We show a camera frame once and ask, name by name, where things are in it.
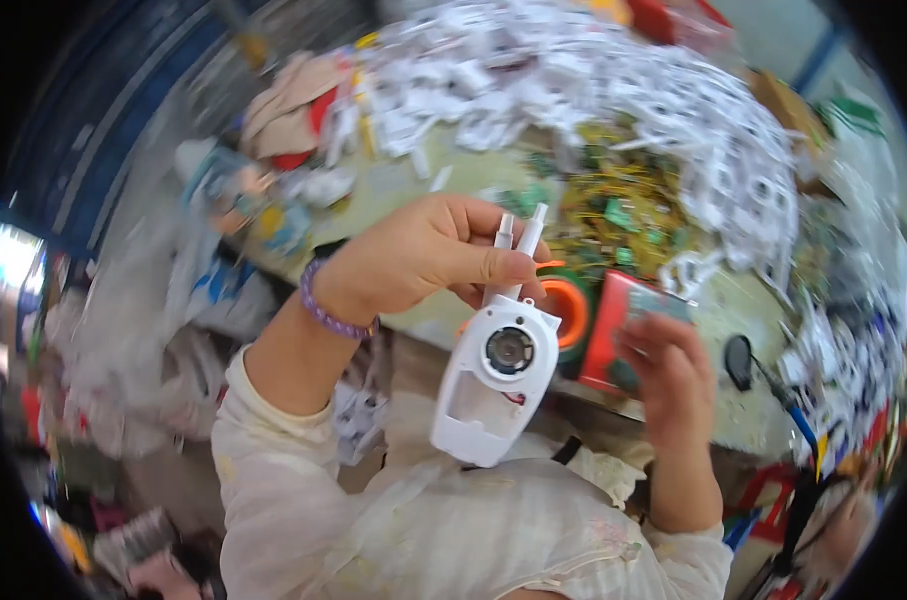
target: blue wall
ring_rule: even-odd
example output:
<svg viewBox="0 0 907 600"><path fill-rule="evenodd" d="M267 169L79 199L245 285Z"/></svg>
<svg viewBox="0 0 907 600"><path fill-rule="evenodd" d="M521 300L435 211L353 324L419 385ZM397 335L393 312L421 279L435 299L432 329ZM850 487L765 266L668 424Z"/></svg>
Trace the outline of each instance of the blue wall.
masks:
<svg viewBox="0 0 907 600"><path fill-rule="evenodd" d="M243 4L252 12L265 3ZM113 210L104 200L136 138L225 33L202 0L99 6L63 49L20 133L0 220L73 257L95 258ZM95 151L85 154L90 144Z"/></svg>

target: white shirt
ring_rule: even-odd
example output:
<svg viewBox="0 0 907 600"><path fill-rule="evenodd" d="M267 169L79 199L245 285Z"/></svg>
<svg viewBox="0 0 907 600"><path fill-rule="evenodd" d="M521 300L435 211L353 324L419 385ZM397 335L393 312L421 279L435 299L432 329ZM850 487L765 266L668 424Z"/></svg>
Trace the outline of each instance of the white shirt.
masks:
<svg viewBox="0 0 907 600"><path fill-rule="evenodd" d="M641 531L614 507L630 467L612 457L581 448L563 466L549 460L549 441L524 434L494 468L463 472L423 452L347 495L330 406L279 411L254 390L243 351L227 378L212 443L231 597L482 600L520 588L576 600L723 597L733 554L722 526Z"/></svg>

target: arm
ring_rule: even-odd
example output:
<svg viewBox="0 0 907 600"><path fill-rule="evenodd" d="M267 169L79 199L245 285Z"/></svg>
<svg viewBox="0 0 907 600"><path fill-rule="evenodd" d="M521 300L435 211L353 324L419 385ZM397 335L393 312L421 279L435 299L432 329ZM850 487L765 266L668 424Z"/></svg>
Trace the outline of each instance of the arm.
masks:
<svg viewBox="0 0 907 600"><path fill-rule="evenodd" d="M660 591L638 597L721 598L733 553L723 543L723 501L710 461L710 359L692 325L663 315L629 322L618 346L639 377L656 453L645 526L654 552L645 560L660 575L649 585Z"/></svg>
<svg viewBox="0 0 907 600"><path fill-rule="evenodd" d="M443 287L473 306L482 299L477 284L526 284L526 294L538 297L543 289L533 259L492 247L502 213L461 196L412 202L317 271L317 303L341 321L366 326ZM548 257L542 245L536 258ZM230 390L211 438L226 508L221 564L231 597L297 595L350 528L355 507L335 480L329 398L356 347L315 321L298 293L228 368Z"/></svg>
<svg viewBox="0 0 907 600"><path fill-rule="evenodd" d="M671 533L709 529L723 501L710 460L716 379L703 343L692 325L651 315L628 323L619 346L639 376L656 452L650 518Z"/></svg>
<svg viewBox="0 0 907 600"><path fill-rule="evenodd" d="M478 284L524 284L525 294L541 297L533 259L490 247L503 212L449 194L412 202L351 240L317 272L317 304L365 327L377 314L407 310L444 287L474 308L482 299ZM514 239L522 228L516 220ZM548 256L541 242L535 258ZM251 346L245 365L267 402L292 415L313 415L327 404L356 348L357 342L316 322L298 292Z"/></svg>

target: light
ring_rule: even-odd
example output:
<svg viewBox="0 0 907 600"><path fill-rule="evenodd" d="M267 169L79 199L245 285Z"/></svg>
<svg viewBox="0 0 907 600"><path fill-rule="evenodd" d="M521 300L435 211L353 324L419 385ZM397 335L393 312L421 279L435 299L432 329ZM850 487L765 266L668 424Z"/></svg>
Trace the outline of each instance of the light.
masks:
<svg viewBox="0 0 907 600"><path fill-rule="evenodd" d="M39 292L43 270L31 274L31 268L42 252L42 240L10 224L0 222L0 281L14 288L27 286Z"/></svg>

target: tape roll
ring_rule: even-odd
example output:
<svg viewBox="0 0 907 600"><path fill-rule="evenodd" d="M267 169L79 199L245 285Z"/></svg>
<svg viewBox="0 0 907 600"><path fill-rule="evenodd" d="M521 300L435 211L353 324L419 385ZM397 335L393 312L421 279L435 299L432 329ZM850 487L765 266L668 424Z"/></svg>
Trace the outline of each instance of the tape roll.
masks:
<svg viewBox="0 0 907 600"><path fill-rule="evenodd" d="M543 310L560 317L559 363L580 359L587 350L596 313L596 297L590 285L572 270L562 266L543 266L537 279L546 291Z"/></svg>

